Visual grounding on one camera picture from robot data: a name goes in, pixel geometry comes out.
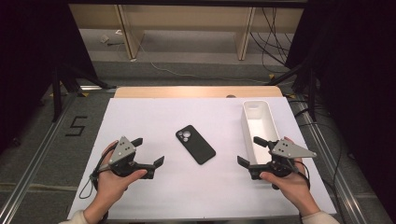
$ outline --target white container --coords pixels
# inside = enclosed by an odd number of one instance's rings
[[[270,107],[265,101],[244,102],[242,129],[250,164],[265,164],[271,161],[269,148],[261,147],[253,142],[255,136],[266,141],[279,140]]]

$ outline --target floor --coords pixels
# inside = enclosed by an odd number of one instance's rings
[[[178,67],[173,67],[173,70],[167,69],[166,71],[169,76],[183,77],[194,75],[198,78],[205,78],[206,74],[203,74],[205,70],[198,69],[205,64],[207,67],[218,66],[218,64],[238,67],[259,65],[261,66],[260,69],[265,71],[265,74],[274,75],[275,77],[280,76],[281,72],[288,70],[267,54],[262,54],[262,50],[252,37],[249,40],[246,59],[238,61],[232,33],[148,31],[145,34],[137,58],[130,60],[122,44],[123,40],[120,32],[115,30],[80,31],[93,62],[150,63],[153,70],[163,70],[162,66],[166,63],[190,64],[192,68],[195,68],[196,64],[200,64],[197,69],[183,70],[183,67],[180,66],[179,70],[175,70]],[[264,45],[257,34],[253,35]],[[262,39],[266,39],[267,35],[261,34]],[[106,43],[101,42],[104,36],[108,38]],[[292,35],[277,36],[282,49],[290,47],[289,39],[292,40]],[[270,44],[276,45],[273,37]],[[268,46],[266,48],[280,61],[285,59],[286,56],[278,48]],[[241,77],[227,78],[229,79],[227,83],[233,83],[233,81],[239,81]],[[264,82],[255,77],[244,81],[247,83],[246,85],[249,85],[248,83],[261,85]],[[292,78],[279,85],[284,94],[293,94],[290,87],[291,83]],[[85,169],[85,163],[73,163],[73,161],[79,160],[79,157],[88,158],[90,156],[90,147],[92,147],[95,140],[94,132],[100,127],[100,120],[90,120],[90,118],[94,117],[95,114],[102,116],[105,113],[105,108],[99,105],[98,102],[108,100],[112,97],[112,93],[111,91],[101,91],[101,93],[95,94],[93,91],[90,93],[89,99],[91,100],[89,102],[80,98],[68,102],[67,99],[70,99],[70,97],[64,96],[65,108],[70,108],[65,110],[66,115],[63,124],[60,125],[72,123],[73,118],[80,115],[80,113],[89,115],[86,122],[89,122],[90,125],[87,126],[84,132],[91,132],[91,134],[89,138],[84,140],[85,145],[79,145],[81,144],[80,142],[74,143],[56,138],[50,142],[43,141],[43,139],[47,139],[48,130],[56,129],[56,127],[53,127],[53,123],[46,119],[51,117],[51,106],[43,106],[37,109],[35,119],[31,120],[22,134],[23,139],[28,139],[28,141],[23,141],[18,147],[12,146],[10,150],[0,155],[0,177],[2,182],[0,183],[0,203],[6,205],[7,199],[12,195],[19,180],[24,177],[24,174],[28,173],[26,171],[28,163],[32,158],[36,158],[37,151],[40,152],[40,148],[43,145],[50,145],[55,148],[43,151],[41,161],[38,160],[37,170],[30,174],[29,177],[34,184],[27,190],[26,196],[20,204],[14,204],[19,209],[14,214],[11,223],[46,223],[48,220],[56,222],[67,216],[68,206],[72,202],[70,199],[73,199],[76,194],[77,186],[74,183],[79,182],[78,176],[72,176],[68,173],[76,173]],[[300,102],[305,100],[303,94],[298,94],[295,97],[294,99],[289,98],[289,100],[290,107],[296,114],[305,109],[306,104]],[[45,105],[51,105],[50,90],[43,97],[43,102]],[[341,223],[392,223],[369,184],[365,181],[359,167],[353,161],[351,157],[353,155],[347,153],[347,147],[343,142],[342,136],[337,132],[336,126],[332,123],[331,115],[327,113],[325,107],[325,103],[318,98],[316,105],[318,122],[315,124],[313,124],[312,119],[306,113],[296,117],[296,119],[301,125],[301,132],[306,144],[322,155],[320,159],[315,161],[322,178],[324,181],[329,182],[330,186],[337,187],[336,192],[332,191],[333,188],[328,188],[337,209],[341,208],[342,214],[344,214],[344,218],[340,214],[336,218]],[[70,129],[58,130],[56,134],[66,135],[67,132],[70,132]],[[63,154],[56,150],[56,146],[64,145],[68,145],[71,148],[84,149],[79,154],[70,153],[67,154],[67,157],[60,157],[59,155]],[[70,164],[67,166],[67,172],[64,171],[64,167],[60,164]],[[337,174],[334,180],[332,174],[335,169],[337,169]],[[46,189],[37,183],[46,183]],[[53,219],[47,219],[42,212],[32,214],[32,212],[28,211],[35,211],[35,209],[38,209],[37,207],[41,206],[43,209],[49,209],[48,211],[52,215],[49,213],[46,216],[53,216]],[[253,220],[253,222],[298,223],[298,220],[295,217],[284,217],[265,221]]]

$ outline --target gray carpet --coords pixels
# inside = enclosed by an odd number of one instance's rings
[[[262,85],[270,80],[270,72],[261,65],[222,65],[222,64],[190,64],[190,63],[156,63],[158,67],[172,70],[179,75],[155,69],[150,63],[99,63],[94,62],[99,78],[108,84],[117,86],[226,86],[226,85]],[[271,66],[270,69],[284,68]],[[180,75],[196,75],[199,77],[181,77]],[[287,80],[279,85],[283,93],[292,93]],[[79,80],[81,85],[91,85],[86,80]],[[54,187],[77,187],[90,157],[93,143],[99,131],[102,118],[106,111],[108,100],[113,93],[93,91],[87,97],[78,97],[65,115],[64,122],[56,139],[51,145],[38,173],[35,184]],[[30,123],[21,135],[21,146],[11,147],[0,156],[0,179],[2,183],[17,183],[35,150],[39,147],[52,120],[52,102],[49,93],[43,98],[45,105],[38,107]],[[300,111],[300,103],[290,103],[296,114]],[[320,130],[325,136],[334,155],[342,153],[340,169],[346,176],[347,183],[359,199],[364,215],[369,223],[392,223],[375,197],[370,186],[365,181],[357,164],[347,156],[347,147],[338,136],[332,119],[324,109],[324,104],[318,104],[317,116]],[[77,125],[84,126],[80,136],[67,136],[78,133],[79,130],[70,128],[76,116],[86,117],[78,119]],[[298,117],[299,124],[304,125],[302,117]],[[307,127],[301,128],[308,147],[316,151],[317,146]],[[323,159],[319,155],[314,159],[321,176],[332,182]],[[2,185],[0,203],[4,203],[12,191],[12,187]],[[333,192],[328,188],[335,203]],[[57,223],[65,220],[76,192],[74,190],[59,189],[30,189],[24,197],[17,214],[11,223]],[[344,211],[346,223],[352,223]],[[274,218],[259,220],[259,223],[299,223],[297,217]]]

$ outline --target white table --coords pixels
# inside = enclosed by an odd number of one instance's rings
[[[111,99],[78,187],[69,217],[92,201],[78,198],[103,149],[125,135],[131,141],[143,137],[135,160],[153,163],[165,156],[152,180],[138,180],[109,211],[109,219],[128,221],[217,220],[298,215],[297,209],[271,185],[251,180],[248,170],[236,162],[247,158],[241,128],[242,103],[264,100],[273,113],[279,136],[306,147],[299,127],[283,97]],[[193,125],[217,151],[199,165],[178,142],[177,130]],[[311,192],[318,206],[335,209],[312,159],[304,159],[311,174]]]

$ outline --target human hand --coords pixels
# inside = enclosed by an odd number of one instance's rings
[[[102,155],[118,141],[114,141],[104,150]],[[111,150],[103,159],[102,164],[107,164],[113,155],[114,150]],[[99,174],[98,188],[95,198],[92,203],[84,210],[84,217],[88,223],[98,223],[103,215],[110,209],[110,207],[118,201],[123,192],[130,184],[140,179],[147,173],[147,170],[137,170],[128,176],[120,177],[114,175],[110,170],[103,171]]]
[[[285,137],[285,140],[292,142],[288,137]],[[297,158],[294,160],[296,161],[295,166],[304,175],[304,166],[300,163],[302,159]],[[271,173],[262,172],[260,178],[277,185],[283,195],[297,207],[303,217],[320,211],[305,179],[300,175],[291,173],[285,177],[277,177]]]

